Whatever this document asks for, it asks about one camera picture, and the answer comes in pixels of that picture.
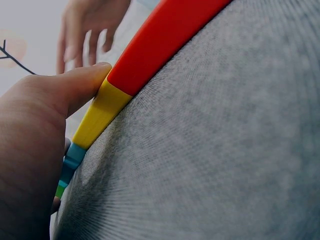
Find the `dark twig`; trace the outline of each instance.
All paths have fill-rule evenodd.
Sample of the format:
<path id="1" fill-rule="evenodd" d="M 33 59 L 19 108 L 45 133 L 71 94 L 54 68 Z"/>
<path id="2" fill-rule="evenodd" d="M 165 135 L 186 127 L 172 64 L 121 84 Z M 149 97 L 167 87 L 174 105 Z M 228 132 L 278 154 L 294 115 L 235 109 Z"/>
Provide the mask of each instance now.
<path id="1" fill-rule="evenodd" d="M 35 73 L 34 73 L 33 71 L 30 71 L 28 68 L 26 68 L 25 66 L 23 66 L 17 59 L 15 59 L 13 56 L 11 56 L 11 55 L 6 51 L 6 40 L 3 41 L 3 47 L 0 46 L 0 51 L 5 54 L 5 56 L 0 57 L 0 59 L 11 59 L 11 60 L 14 61 L 17 65 L 19 65 L 21 68 L 23 68 L 23 69 L 26 70 L 27 72 L 35 75 Z"/>

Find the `blue plastic piece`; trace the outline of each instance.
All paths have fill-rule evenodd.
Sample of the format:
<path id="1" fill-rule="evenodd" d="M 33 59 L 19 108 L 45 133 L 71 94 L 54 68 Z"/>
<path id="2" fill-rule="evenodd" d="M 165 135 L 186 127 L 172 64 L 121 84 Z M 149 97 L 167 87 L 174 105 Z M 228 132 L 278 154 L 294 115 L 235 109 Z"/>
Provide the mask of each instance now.
<path id="1" fill-rule="evenodd" d="M 63 160 L 61 176 L 59 180 L 59 185 L 66 188 L 70 183 L 76 169 L 80 166 L 83 161 L 86 150 L 79 147 L 78 145 L 71 143 L 68 151 Z"/>

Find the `blurred hand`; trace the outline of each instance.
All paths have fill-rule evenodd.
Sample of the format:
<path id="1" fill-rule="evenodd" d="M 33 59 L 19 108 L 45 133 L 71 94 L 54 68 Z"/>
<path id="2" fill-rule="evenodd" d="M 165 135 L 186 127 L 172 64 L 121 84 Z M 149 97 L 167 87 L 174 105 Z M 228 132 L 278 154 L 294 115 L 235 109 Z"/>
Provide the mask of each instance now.
<path id="1" fill-rule="evenodd" d="M 83 66 L 83 47 L 87 32 L 89 64 L 97 60 L 97 43 L 101 31 L 107 29 L 103 51 L 108 52 L 115 32 L 124 18 L 131 0 L 69 0 L 62 15 L 57 50 L 57 74 L 65 72 L 65 63 L 74 60 L 75 68 Z"/>
<path id="2" fill-rule="evenodd" d="M 49 239 L 66 118 L 94 97 L 110 69 L 100 63 L 28 76 L 0 97 L 0 239 Z"/>

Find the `gray textured surface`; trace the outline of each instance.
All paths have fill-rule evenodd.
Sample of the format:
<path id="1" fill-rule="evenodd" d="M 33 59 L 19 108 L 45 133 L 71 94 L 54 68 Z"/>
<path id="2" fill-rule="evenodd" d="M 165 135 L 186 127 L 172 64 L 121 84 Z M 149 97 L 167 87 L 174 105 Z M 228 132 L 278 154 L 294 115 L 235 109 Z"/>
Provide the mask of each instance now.
<path id="1" fill-rule="evenodd" d="M 320 239 L 320 1 L 235 0 L 88 151 L 58 240 Z"/>

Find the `plastic toy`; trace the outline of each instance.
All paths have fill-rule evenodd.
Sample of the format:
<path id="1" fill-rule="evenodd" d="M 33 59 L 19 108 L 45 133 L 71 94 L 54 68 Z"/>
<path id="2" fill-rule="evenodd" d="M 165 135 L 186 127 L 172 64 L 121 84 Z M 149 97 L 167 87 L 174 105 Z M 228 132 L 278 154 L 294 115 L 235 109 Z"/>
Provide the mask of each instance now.
<path id="1" fill-rule="evenodd" d="M 102 83 L 75 133 L 56 191 L 61 197 L 86 151 L 166 62 L 232 0 L 162 0 Z"/>

